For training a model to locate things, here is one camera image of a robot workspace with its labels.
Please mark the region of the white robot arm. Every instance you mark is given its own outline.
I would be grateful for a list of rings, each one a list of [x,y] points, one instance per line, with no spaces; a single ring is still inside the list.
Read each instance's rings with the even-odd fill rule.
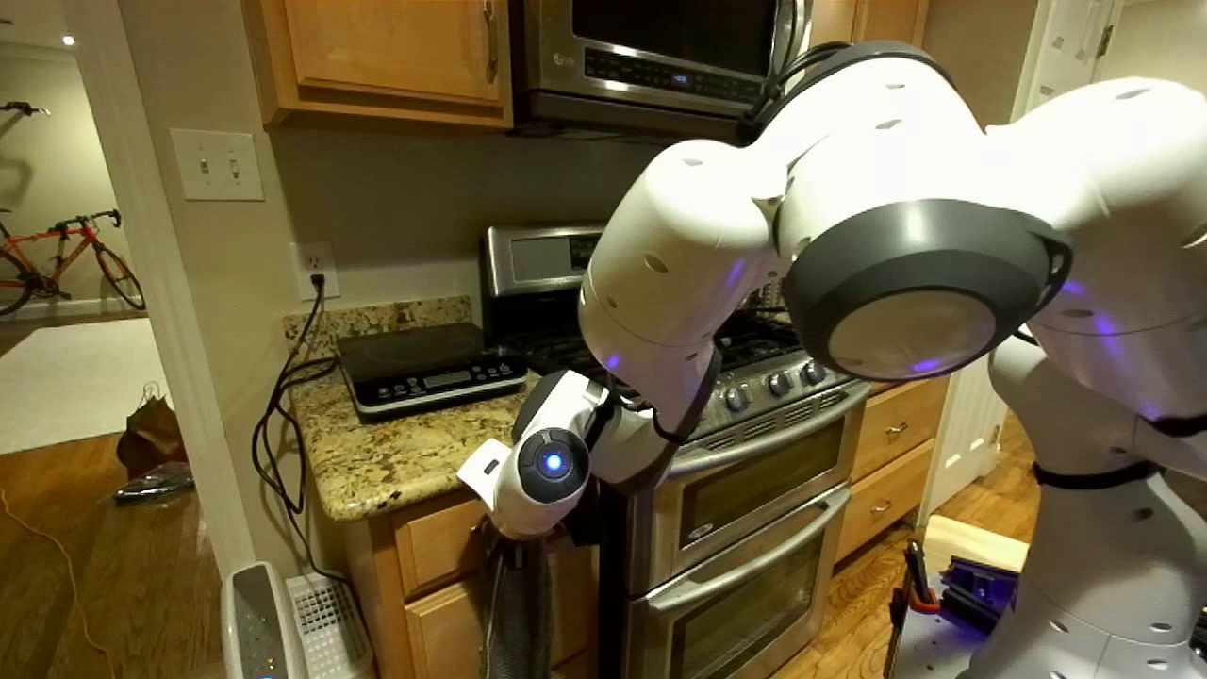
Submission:
[[[1203,679],[1207,94],[1124,75],[980,124],[907,46],[814,60],[752,144],[680,139],[609,210],[577,292],[592,362],[460,466],[510,539],[632,488],[703,419],[716,332],[780,292],[862,382],[989,364],[1039,513],[967,679]]]

